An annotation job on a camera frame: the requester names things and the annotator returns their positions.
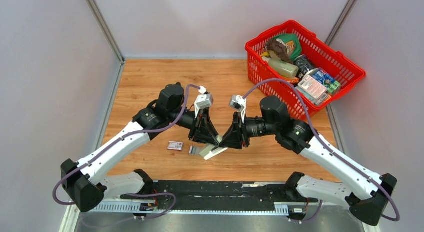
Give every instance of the small package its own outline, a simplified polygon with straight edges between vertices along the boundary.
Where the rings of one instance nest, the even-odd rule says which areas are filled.
[[[267,58],[271,57],[271,55],[270,55],[270,53],[268,53],[268,51],[263,52],[260,56],[261,57],[267,57]]]
[[[182,151],[183,150],[183,142],[170,141],[169,145],[168,145],[168,150]]]
[[[309,74],[305,75],[297,86],[315,100],[322,100],[322,97],[327,93],[327,88],[316,79],[312,78]]]
[[[342,89],[342,85],[322,68],[312,70],[309,75],[325,86],[331,96],[334,96]]]
[[[313,64],[309,58],[303,54],[294,60],[294,65],[299,67],[297,78],[302,79],[309,71],[315,70],[317,67]]]
[[[312,96],[310,94],[306,93],[306,91],[304,91],[299,86],[296,86],[296,90],[298,90],[301,94],[303,94],[310,102],[312,102],[316,106],[322,105],[325,101],[327,101],[331,98],[331,96],[326,93],[321,98],[314,99],[314,98],[312,98]]]

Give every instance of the small box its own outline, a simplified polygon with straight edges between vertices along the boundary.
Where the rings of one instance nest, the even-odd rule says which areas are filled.
[[[168,150],[182,151],[183,150],[183,142],[170,141],[169,145],[168,145]]]
[[[299,86],[295,87],[296,90],[298,90],[301,94],[303,94],[310,102],[312,102],[314,105],[316,106],[320,106],[322,105],[325,101],[331,99],[331,96],[327,93],[325,93],[323,96],[321,96],[321,98],[319,99],[314,99],[312,98],[311,95],[309,95],[308,93],[306,93],[302,88],[300,88]]]
[[[325,86],[331,96],[334,96],[342,89],[342,85],[322,68],[316,68],[311,73],[312,78]]]
[[[321,97],[325,96],[327,93],[327,88],[308,74],[303,77],[302,81],[297,86],[315,100],[320,100]]]

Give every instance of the cable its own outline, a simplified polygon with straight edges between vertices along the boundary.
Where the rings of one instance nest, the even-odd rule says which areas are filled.
[[[168,213],[170,210],[172,210],[172,208],[175,206],[176,202],[177,202],[177,197],[175,196],[175,194],[173,193],[153,193],[153,194],[134,194],[134,193],[129,193],[127,194],[127,196],[133,196],[133,197],[138,197],[138,198],[149,198],[149,197],[155,197],[155,196],[172,196],[173,197],[173,202],[171,204],[171,206],[169,208],[167,208],[165,211],[153,215],[153,216],[137,216],[137,219],[142,219],[142,220],[150,220],[150,219],[155,219],[161,216],[164,216],[166,213]],[[107,227],[111,227],[111,226],[115,226],[118,224],[121,224],[123,222],[127,222],[127,221],[132,221],[134,220],[134,217],[131,218],[125,218],[122,219],[120,221],[117,221],[115,223],[111,223],[111,224],[107,224],[107,225],[100,225],[100,226],[93,226],[93,225],[89,225],[84,221],[84,218],[81,218],[81,224],[83,224],[85,227],[88,227],[90,229],[103,229],[103,228],[107,228]]]
[[[328,150],[332,155],[334,155],[336,158],[338,158],[339,160],[341,160],[343,163],[345,163],[346,165],[348,165],[349,167],[351,167],[354,171],[356,171],[358,174],[360,174],[361,176],[363,176],[364,178],[366,178],[368,181],[370,181],[373,185],[375,185],[379,190],[381,190],[381,192],[383,192],[383,194],[386,196],[386,198],[388,199],[388,201],[390,202],[391,206],[393,207],[394,213],[395,213],[395,218],[393,217],[388,217],[386,215],[382,215],[381,217],[389,220],[389,221],[394,221],[397,222],[401,219],[401,215],[399,213],[399,209],[396,206],[395,202],[393,201],[392,197],[390,196],[390,194],[379,184],[377,183],[373,178],[369,177],[366,173],[364,173],[362,170],[358,169],[357,167],[355,167],[353,164],[351,164],[349,161],[347,161],[345,158],[341,157],[339,154],[337,154],[336,152],[334,152],[326,143],[324,143],[324,141],[320,138],[320,136],[318,135],[318,133],[315,131],[314,127],[312,126],[312,120],[311,117],[309,116],[308,113],[308,108],[304,102],[304,100],[302,99],[302,96],[299,94],[298,90],[295,89],[295,87],[290,84],[289,82],[280,79],[280,78],[270,78],[270,79],[266,79],[263,80],[261,82],[259,82],[257,85],[253,86],[253,88],[251,88],[244,96],[243,99],[246,99],[247,96],[249,96],[256,88],[258,88],[259,86],[269,83],[269,82],[281,82],[285,85],[287,85],[295,94],[296,97],[299,99],[304,111],[305,111],[305,115],[306,115],[306,119],[309,123],[309,126],[312,130],[313,135],[316,137],[316,139],[324,146],[324,148],[326,150]]]
[[[156,191],[156,189],[153,190],[153,194],[157,194],[158,192]],[[154,205],[155,206],[159,206],[158,200],[156,199],[156,197],[153,197],[154,199]]]
[[[308,211],[308,207],[309,207],[309,198],[306,198],[305,213]]]
[[[316,212],[310,218],[304,219],[304,220],[292,219],[292,221],[295,221],[298,224],[304,224],[304,223],[309,223],[309,222],[313,221],[318,216],[318,214],[320,213],[321,208],[323,207],[323,202],[324,201],[322,201],[322,200],[319,201],[319,205],[318,205],[318,208],[316,209]]]
[[[129,132],[125,135],[122,136],[122,139],[125,139],[129,136],[135,135],[135,134],[140,134],[140,133],[160,133],[160,132],[164,132],[168,129],[170,129],[172,126],[174,126],[175,124],[177,124],[177,122],[181,119],[181,117],[183,116],[183,113],[185,111],[185,108],[187,106],[187,102],[189,101],[189,88],[195,88],[200,90],[201,88],[197,85],[193,85],[193,84],[188,84],[187,87],[185,88],[185,96],[184,96],[184,102],[182,104],[182,109],[179,112],[178,116],[175,118],[175,120],[168,126],[163,127],[163,128],[158,128],[158,129],[142,129],[142,130],[136,130],[133,132]],[[84,169],[85,167],[91,165],[94,161],[96,161],[98,158],[100,158],[104,153],[106,153],[108,150],[110,150],[113,146],[115,146],[116,144],[118,144],[120,141],[122,141],[121,138],[116,139],[115,141],[113,141],[112,143],[110,143],[108,146],[106,146],[102,151],[100,151],[96,156],[94,156],[91,160],[89,160],[87,163],[81,165],[80,167],[72,170],[70,173],[68,173],[67,175],[65,175],[61,180],[59,180],[59,182],[57,182],[57,184],[54,186],[53,188],[53,200],[58,203],[59,205],[63,205],[63,206],[72,206],[75,205],[74,202],[64,202],[61,201],[58,198],[57,192],[59,187],[71,176],[73,176],[74,174],[76,174],[77,172],[81,171],[82,169]]]

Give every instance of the metal plate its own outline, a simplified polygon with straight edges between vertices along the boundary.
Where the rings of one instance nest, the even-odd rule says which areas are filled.
[[[92,212],[128,213],[128,214],[159,214],[163,209],[141,211],[142,204],[154,204],[154,200],[106,200],[100,203]],[[274,203],[274,211],[226,211],[226,210],[181,210],[175,209],[168,214],[177,215],[229,215],[229,216],[288,216],[289,207],[284,203]]]
[[[309,205],[307,218],[317,209]],[[76,232],[363,232],[362,223],[339,206],[324,206],[315,220],[297,224],[283,216],[167,214],[155,219],[132,219],[131,214],[90,212],[81,215]]]

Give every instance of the white wall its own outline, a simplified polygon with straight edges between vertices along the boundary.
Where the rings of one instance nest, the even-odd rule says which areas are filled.
[[[125,57],[245,58],[246,42],[296,20],[325,40],[347,0],[96,0]]]
[[[424,0],[358,0],[331,45],[367,71],[334,102],[347,153],[398,179],[400,222],[383,232],[422,231],[424,200]],[[393,216],[390,205],[386,214]]]
[[[119,63],[85,0],[0,0],[0,25],[0,231],[58,231],[60,165],[95,146]]]

